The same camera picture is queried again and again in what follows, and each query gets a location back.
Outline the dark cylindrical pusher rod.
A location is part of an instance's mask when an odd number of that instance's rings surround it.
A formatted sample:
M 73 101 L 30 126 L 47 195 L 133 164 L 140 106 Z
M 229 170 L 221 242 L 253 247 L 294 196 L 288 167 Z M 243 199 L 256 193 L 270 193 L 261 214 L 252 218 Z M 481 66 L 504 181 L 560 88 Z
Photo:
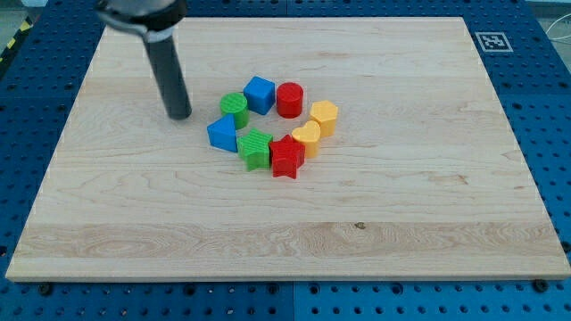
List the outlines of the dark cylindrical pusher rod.
M 173 38 L 173 28 L 147 31 L 144 44 L 167 115 L 175 120 L 187 119 L 192 113 L 192 107 Z

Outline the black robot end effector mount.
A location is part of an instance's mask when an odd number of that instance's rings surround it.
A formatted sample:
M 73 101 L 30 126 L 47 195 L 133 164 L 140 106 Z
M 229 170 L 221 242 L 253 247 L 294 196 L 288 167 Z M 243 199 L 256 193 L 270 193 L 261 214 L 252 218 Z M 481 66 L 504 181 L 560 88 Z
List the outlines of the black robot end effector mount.
M 177 25 L 187 14 L 186 0 L 97 0 L 95 13 L 108 27 L 143 36 Z

